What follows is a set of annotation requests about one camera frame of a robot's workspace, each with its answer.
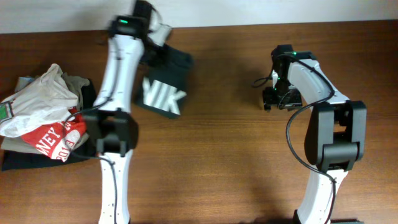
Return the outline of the dark green t-shirt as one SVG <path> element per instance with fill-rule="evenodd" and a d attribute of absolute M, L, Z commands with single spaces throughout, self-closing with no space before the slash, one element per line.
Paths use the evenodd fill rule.
<path fill-rule="evenodd" d="M 142 79 L 134 103 L 169 119 L 179 118 L 193 65 L 191 54 L 163 46 L 149 61 L 149 71 Z"/>

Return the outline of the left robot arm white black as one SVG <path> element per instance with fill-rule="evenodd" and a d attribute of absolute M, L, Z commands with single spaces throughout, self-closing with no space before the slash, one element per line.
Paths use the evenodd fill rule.
<path fill-rule="evenodd" d="M 144 18 L 115 17 L 108 29 L 108 58 L 93 108 L 84 113 L 101 166 L 100 223 L 129 223 L 129 166 L 137 145 L 138 125 L 131 116 L 131 96 L 137 68 L 150 51 L 157 52 L 172 28 L 152 28 Z"/>

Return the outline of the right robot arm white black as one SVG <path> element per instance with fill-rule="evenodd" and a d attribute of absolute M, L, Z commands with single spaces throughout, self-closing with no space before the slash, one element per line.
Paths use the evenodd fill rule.
<path fill-rule="evenodd" d="M 272 86 L 262 92 L 264 110 L 275 106 L 294 112 L 285 128 L 287 144 L 296 160 L 310 171 L 304 198 L 291 222 L 332 223 L 339 187 L 364 155 L 366 105 L 342 94 L 309 51 L 280 45 L 271 59 L 266 80 L 272 81 Z M 305 110 L 311 115 L 304 139 L 306 158 L 301 159 L 291 142 L 290 129 Z"/>

